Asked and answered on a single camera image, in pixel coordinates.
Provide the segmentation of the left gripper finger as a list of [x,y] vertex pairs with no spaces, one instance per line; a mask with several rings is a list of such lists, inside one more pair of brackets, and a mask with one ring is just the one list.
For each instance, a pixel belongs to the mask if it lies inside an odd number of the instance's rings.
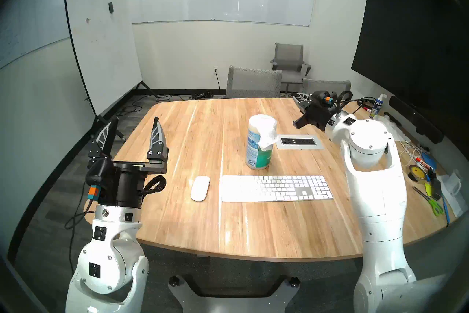
[[98,159],[112,160],[111,150],[117,134],[117,125],[119,118],[115,117],[90,143],[89,163],[95,163]]
[[146,158],[150,163],[167,163],[169,149],[159,117],[155,116]]

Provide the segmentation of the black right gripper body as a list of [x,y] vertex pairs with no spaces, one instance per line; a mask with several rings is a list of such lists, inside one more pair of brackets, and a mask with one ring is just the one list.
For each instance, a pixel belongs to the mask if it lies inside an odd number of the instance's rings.
[[308,123],[325,132],[325,128],[336,114],[337,98],[336,92],[315,91],[310,94],[311,102],[306,107]]

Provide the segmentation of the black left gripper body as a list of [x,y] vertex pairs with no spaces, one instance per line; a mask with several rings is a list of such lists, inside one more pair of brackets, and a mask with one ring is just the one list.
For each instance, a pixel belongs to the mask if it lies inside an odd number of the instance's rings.
[[97,191],[91,199],[98,205],[141,209],[145,196],[162,192],[167,163],[118,162],[98,159],[86,174],[85,182]]

